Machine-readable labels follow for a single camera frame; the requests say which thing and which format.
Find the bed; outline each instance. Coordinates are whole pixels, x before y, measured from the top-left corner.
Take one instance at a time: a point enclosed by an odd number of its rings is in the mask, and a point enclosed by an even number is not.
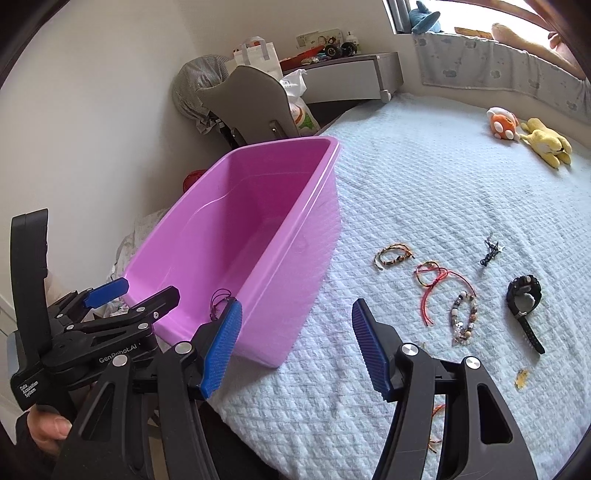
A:
[[[540,480],[567,462],[591,422],[591,153],[573,141],[572,167],[551,169],[522,142],[498,141],[483,109],[397,95],[345,113],[325,133],[340,140],[336,166],[343,231],[320,294],[277,370],[233,357],[213,408],[264,461],[294,480],[370,479],[395,404],[372,389],[350,324],[363,297],[379,322],[436,358],[475,355],[495,380],[530,449]],[[115,275],[162,217],[137,225]],[[504,250],[483,268],[485,238]],[[415,254],[385,271],[375,253],[392,242]],[[436,260],[479,297],[468,346],[452,346],[449,308],[464,286],[446,280],[420,316],[419,262]],[[505,306],[508,283],[534,274],[543,299],[529,316],[539,356]],[[514,382],[530,371],[525,388]],[[436,404],[444,399],[436,399]],[[441,438],[443,416],[432,436]],[[437,473],[429,453],[424,479]]]

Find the black wristwatch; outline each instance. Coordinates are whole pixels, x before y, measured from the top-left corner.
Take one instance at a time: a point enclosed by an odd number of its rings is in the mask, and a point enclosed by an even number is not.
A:
[[[522,312],[517,308],[515,298],[525,295],[526,293],[532,296],[534,299],[534,305],[527,312]],[[525,318],[526,315],[530,314],[534,308],[538,306],[538,303],[540,303],[540,300],[542,299],[542,287],[540,286],[538,279],[533,275],[523,275],[522,277],[516,278],[509,284],[506,298],[509,310],[513,314],[513,317],[515,317],[515,320],[517,320],[523,328],[527,339],[530,341],[535,351],[540,355],[546,353],[546,350],[535,336],[534,331],[531,329],[530,324]]]

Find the gray chair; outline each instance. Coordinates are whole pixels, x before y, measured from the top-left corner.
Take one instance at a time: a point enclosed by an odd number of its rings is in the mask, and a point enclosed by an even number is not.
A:
[[[284,88],[256,68],[240,65],[227,80],[199,89],[197,96],[240,146],[300,136]]]

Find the yellow plush toy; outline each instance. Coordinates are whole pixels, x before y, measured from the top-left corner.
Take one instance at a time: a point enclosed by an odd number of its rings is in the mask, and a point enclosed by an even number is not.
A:
[[[551,128],[547,128],[539,118],[530,118],[521,128],[529,135],[520,135],[534,152],[551,167],[558,168],[560,162],[570,165],[573,147],[568,140]]]

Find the blue plush toy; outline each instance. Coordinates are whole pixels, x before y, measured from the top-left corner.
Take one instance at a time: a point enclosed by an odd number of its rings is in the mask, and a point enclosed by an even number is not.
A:
[[[440,16],[441,13],[431,12],[423,2],[417,0],[417,7],[408,13],[410,24],[413,27],[411,32],[416,35],[429,31],[441,32]]]

